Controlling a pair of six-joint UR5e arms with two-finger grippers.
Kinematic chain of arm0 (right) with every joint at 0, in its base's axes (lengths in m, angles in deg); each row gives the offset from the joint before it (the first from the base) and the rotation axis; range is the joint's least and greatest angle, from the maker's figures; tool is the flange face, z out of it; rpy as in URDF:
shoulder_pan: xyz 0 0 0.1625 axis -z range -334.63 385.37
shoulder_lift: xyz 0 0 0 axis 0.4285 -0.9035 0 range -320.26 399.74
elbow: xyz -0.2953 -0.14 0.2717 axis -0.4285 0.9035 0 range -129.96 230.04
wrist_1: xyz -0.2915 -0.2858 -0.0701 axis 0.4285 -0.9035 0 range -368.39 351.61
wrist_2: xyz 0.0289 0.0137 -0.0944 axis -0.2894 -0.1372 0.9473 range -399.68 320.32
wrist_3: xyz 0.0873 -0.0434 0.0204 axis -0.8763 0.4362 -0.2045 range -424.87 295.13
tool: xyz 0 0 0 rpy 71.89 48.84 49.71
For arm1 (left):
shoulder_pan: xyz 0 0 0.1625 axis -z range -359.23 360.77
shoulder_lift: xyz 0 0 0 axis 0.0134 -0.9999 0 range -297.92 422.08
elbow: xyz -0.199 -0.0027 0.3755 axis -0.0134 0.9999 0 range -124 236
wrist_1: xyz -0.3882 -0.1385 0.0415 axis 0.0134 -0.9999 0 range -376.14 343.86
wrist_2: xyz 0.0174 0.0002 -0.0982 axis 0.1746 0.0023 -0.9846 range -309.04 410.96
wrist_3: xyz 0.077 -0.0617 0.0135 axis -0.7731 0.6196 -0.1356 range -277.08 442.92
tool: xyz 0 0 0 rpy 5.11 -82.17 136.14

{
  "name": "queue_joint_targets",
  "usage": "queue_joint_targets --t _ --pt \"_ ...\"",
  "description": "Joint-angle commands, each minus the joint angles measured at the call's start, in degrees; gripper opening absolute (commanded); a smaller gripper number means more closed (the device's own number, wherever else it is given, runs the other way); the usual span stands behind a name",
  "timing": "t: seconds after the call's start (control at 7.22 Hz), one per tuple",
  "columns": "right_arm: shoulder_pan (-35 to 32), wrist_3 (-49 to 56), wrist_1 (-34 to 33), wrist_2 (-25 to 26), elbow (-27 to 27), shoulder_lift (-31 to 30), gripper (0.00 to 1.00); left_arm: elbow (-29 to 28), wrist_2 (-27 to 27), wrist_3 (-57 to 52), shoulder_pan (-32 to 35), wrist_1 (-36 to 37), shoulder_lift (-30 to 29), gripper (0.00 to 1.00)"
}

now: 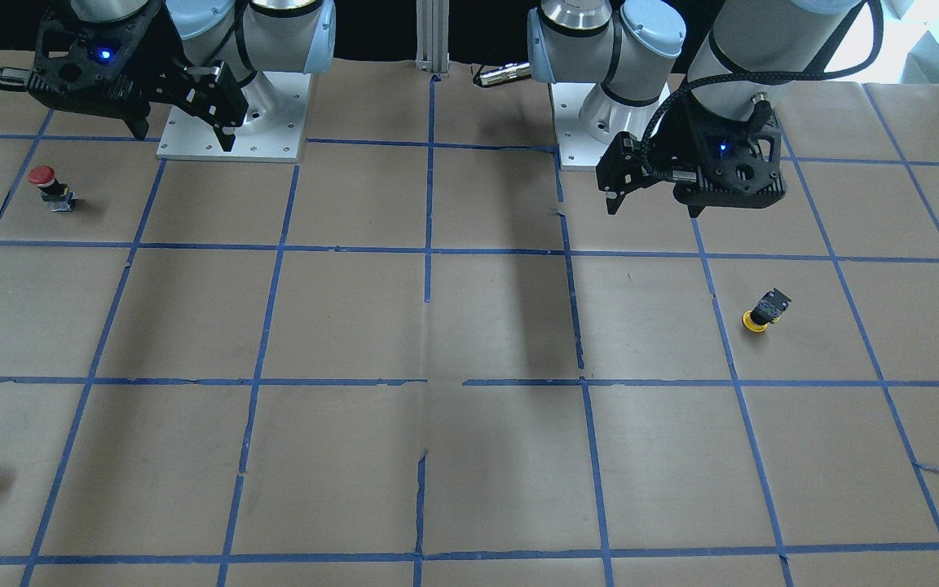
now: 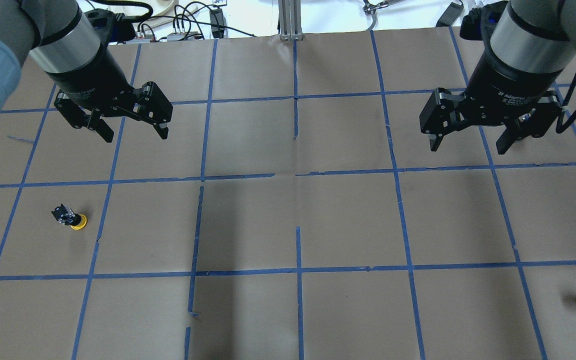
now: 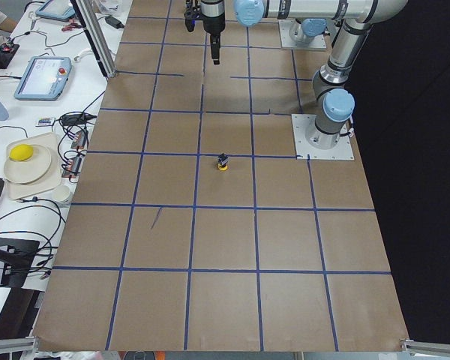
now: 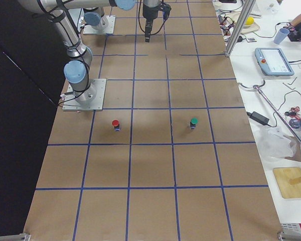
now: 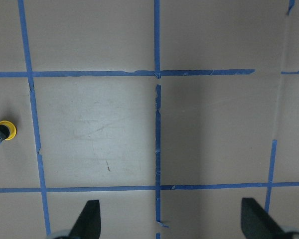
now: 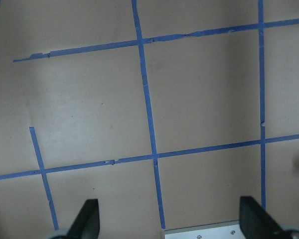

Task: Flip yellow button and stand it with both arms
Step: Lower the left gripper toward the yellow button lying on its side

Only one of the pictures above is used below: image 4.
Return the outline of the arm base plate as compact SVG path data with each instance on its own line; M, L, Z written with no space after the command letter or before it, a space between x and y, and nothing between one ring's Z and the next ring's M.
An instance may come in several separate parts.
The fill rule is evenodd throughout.
M90 87L78 98L75 99L71 85L68 85L68 92L62 103L63 111L102 111L106 89L106 79L90 79Z
M102 20L106 20L105 25L91 26L86 25L83 30L84 35L112 35L114 32L116 16L105 15Z

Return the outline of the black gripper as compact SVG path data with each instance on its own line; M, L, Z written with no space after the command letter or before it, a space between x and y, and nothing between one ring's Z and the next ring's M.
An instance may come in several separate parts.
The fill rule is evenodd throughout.
M150 42L152 28L153 28L153 21L146 20L145 31L144 31L145 42Z

